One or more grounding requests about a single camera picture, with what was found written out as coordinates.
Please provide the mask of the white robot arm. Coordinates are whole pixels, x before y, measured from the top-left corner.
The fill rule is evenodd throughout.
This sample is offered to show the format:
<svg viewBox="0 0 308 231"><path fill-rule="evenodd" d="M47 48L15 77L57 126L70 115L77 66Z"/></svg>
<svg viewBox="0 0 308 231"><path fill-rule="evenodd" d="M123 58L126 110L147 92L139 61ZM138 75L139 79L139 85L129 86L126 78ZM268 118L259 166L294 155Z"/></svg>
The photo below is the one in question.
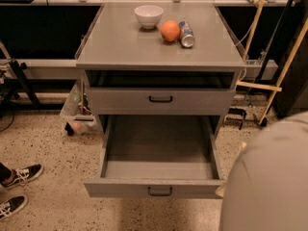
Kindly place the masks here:
<svg viewBox="0 0 308 231"><path fill-rule="evenodd" d="M232 166L219 231L308 231L308 113L273 123Z"/></svg>

